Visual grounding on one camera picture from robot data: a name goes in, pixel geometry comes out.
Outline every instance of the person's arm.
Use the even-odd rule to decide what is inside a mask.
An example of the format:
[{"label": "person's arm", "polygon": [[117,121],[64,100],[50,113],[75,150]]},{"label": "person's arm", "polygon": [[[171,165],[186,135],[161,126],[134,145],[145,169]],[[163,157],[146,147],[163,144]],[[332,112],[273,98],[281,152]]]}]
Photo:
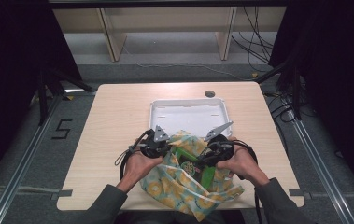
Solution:
[{"label": "person's arm", "polygon": [[241,175],[255,186],[270,224],[315,223],[290,200],[276,179],[269,180],[244,147],[234,146],[234,155],[227,161],[218,162],[217,167],[229,169],[230,177],[233,174]]},{"label": "person's arm", "polygon": [[106,185],[92,206],[71,224],[113,223],[130,189],[162,161],[163,158],[150,159],[140,151],[133,153],[126,163],[124,177],[119,184],[116,187]]}]

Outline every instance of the wooden table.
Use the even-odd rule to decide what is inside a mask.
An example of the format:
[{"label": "wooden table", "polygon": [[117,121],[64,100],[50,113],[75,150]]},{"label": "wooden table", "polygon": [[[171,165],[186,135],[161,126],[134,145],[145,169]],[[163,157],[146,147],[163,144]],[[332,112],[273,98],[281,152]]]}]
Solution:
[{"label": "wooden table", "polygon": [[[106,184],[117,185],[119,166],[115,159],[149,128],[150,103],[159,99],[205,98],[206,91],[225,101],[232,129],[237,138],[255,150],[259,165],[269,178],[277,177],[283,189],[299,189],[290,162],[278,136],[259,85],[255,82],[195,82],[102,85],[78,143],[74,159],[64,182],[63,190],[72,195],[60,197],[60,210],[86,210]],[[232,202],[219,209],[251,208],[254,189],[247,180],[234,178],[246,190]],[[122,209],[169,209],[143,191],[139,184],[129,192]],[[298,206],[304,204],[300,196],[290,197]]]}]

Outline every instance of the gray carpet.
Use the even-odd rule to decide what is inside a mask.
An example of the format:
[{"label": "gray carpet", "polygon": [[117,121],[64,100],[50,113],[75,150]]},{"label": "gray carpet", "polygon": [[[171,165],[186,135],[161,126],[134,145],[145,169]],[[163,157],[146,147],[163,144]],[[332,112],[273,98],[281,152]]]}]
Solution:
[{"label": "gray carpet", "polygon": [[[265,65],[257,66],[261,70],[270,69]],[[84,81],[93,87],[105,83],[241,81],[241,79],[250,79],[254,71],[249,65],[219,64],[207,67],[218,72],[204,67],[140,67],[138,65],[80,65],[79,70]],[[264,82],[261,85],[262,91],[275,92],[276,80],[277,77],[273,77]],[[68,83],[64,85],[67,89],[75,88]],[[40,148],[21,183],[22,187],[33,187],[40,189],[40,192],[21,190],[10,206],[4,223],[65,223],[80,213],[59,211],[56,207],[57,201],[52,198],[54,196],[52,192],[60,189],[64,183],[93,99],[93,95],[82,93],[81,96],[75,96],[72,100],[62,101],[57,107]],[[268,103],[273,99],[273,97],[266,97]],[[272,111],[280,105],[281,102],[275,99],[269,110]],[[315,112],[310,105],[305,105],[302,110],[304,126],[320,151],[322,159],[326,161],[336,184],[347,197],[354,213],[354,175],[349,171],[344,160],[334,155],[337,148],[319,118],[311,117],[315,115]],[[64,134],[55,131],[61,119],[72,120],[64,122],[62,126],[62,128],[70,129],[70,132],[66,139],[52,139]],[[23,151],[34,135],[37,123],[38,102],[34,101],[13,146],[0,164],[0,190],[11,178]],[[283,122],[277,119],[277,123],[285,135],[290,163],[301,189],[312,194],[312,199],[305,201],[305,206],[301,208],[302,211],[317,223],[341,223],[294,130],[293,122]],[[242,213],[247,223],[257,223],[253,209],[243,209]]]}]

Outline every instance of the white tray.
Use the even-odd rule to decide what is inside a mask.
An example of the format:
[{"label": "white tray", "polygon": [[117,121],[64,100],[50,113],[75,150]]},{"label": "white tray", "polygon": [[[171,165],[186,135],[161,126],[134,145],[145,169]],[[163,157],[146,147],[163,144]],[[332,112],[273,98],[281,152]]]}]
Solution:
[{"label": "white tray", "polygon": [[[156,100],[151,103],[149,127],[159,125],[169,136],[184,130],[198,137],[229,122],[226,106],[222,99]],[[222,132],[232,135],[232,127]]]}]

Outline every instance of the circular hole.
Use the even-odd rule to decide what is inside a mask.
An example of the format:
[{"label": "circular hole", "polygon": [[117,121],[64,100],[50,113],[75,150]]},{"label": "circular hole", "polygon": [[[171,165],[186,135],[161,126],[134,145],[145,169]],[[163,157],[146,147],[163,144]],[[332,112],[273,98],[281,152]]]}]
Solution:
[{"label": "circular hole", "polygon": [[206,91],[205,96],[208,98],[212,98],[215,96],[215,92],[214,91]]}]

